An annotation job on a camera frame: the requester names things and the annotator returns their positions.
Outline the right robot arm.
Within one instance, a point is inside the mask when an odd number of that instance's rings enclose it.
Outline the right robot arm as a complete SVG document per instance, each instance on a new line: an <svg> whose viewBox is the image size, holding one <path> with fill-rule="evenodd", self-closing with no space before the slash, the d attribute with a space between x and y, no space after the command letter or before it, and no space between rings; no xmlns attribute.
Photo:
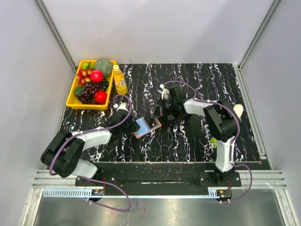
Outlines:
<svg viewBox="0 0 301 226"><path fill-rule="evenodd" d="M202 116L206 119L210 133L217 140L214 181L219 186L227 185L233 169L230 154L240 133L240 113L227 100L199 100L188 98L181 87L176 85L166 88L163 84L158 89L157 106L152 118L157 118L164 127L169 127L176 121L189 118L191 115Z"/></svg>

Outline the black card box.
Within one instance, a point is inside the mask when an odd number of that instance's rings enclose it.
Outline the black card box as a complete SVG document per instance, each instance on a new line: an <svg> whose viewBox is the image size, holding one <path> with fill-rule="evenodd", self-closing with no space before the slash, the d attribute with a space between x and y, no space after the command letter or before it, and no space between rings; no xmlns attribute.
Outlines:
<svg viewBox="0 0 301 226"><path fill-rule="evenodd" d="M191 115L188 113L171 113L168 116L164 116L160 119L160 122L163 127L171 127L176 123L184 121L184 126L186 126L187 122L190 120Z"/></svg>

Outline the pink leather card holder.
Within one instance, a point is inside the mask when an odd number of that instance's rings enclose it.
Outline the pink leather card holder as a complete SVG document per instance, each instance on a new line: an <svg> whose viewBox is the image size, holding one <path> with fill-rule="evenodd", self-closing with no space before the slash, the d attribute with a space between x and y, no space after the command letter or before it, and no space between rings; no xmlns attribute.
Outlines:
<svg viewBox="0 0 301 226"><path fill-rule="evenodd" d="M134 135L136 138L141 138L149 133L151 133L152 131L156 130L156 129L159 129L162 124L159 122L159 126L155 127L155 128L150 128L149 127L149 121L150 121L151 118L139 118L139 125L141 126L141 128L139 129L138 132L135 132Z"/></svg>

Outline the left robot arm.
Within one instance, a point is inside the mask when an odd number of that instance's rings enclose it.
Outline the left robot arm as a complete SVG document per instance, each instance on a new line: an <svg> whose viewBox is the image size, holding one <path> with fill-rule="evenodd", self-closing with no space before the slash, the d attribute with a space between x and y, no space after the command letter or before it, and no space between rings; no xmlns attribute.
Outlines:
<svg viewBox="0 0 301 226"><path fill-rule="evenodd" d="M81 159L82 152L94 146L108 144L118 133L135 133L140 129L137 120L121 108L114 114L109 125L95 129L71 133L61 129L47 146L40 161L49 167L52 175L66 178L70 175L85 177L91 186L101 183L102 175L98 167Z"/></svg>

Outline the black VIP credit card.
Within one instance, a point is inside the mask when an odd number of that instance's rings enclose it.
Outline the black VIP credit card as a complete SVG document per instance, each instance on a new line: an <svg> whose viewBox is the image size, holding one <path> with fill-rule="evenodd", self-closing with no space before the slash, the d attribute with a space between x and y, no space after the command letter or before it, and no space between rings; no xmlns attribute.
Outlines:
<svg viewBox="0 0 301 226"><path fill-rule="evenodd" d="M159 126L159 121L157 118L151 118L150 121L149 121L149 127L152 129L152 128L155 128Z"/></svg>

